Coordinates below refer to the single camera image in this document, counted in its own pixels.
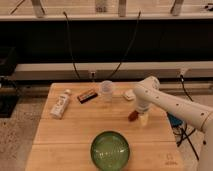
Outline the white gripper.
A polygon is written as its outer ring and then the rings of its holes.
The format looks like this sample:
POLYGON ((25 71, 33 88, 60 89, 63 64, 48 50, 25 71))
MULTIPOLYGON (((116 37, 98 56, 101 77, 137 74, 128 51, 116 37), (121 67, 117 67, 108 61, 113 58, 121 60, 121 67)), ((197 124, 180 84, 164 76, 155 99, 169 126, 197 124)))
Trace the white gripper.
POLYGON ((146 126, 148 123, 148 115, 144 114, 146 113, 150 108, 150 103, 145 100, 136 100, 136 107, 135 110, 139 113, 142 114, 139 116, 140 124, 142 126, 146 126))

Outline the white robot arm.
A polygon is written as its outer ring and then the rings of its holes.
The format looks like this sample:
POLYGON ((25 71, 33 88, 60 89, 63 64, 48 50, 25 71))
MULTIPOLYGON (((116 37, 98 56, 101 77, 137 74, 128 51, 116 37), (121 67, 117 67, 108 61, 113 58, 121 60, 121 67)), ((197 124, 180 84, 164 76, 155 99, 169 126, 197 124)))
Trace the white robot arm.
POLYGON ((135 84, 135 110, 143 114, 154 104, 204 133, 197 171, 213 171, 213 107, 205 106, 159 90, 160 82, 150 76, 135 84))

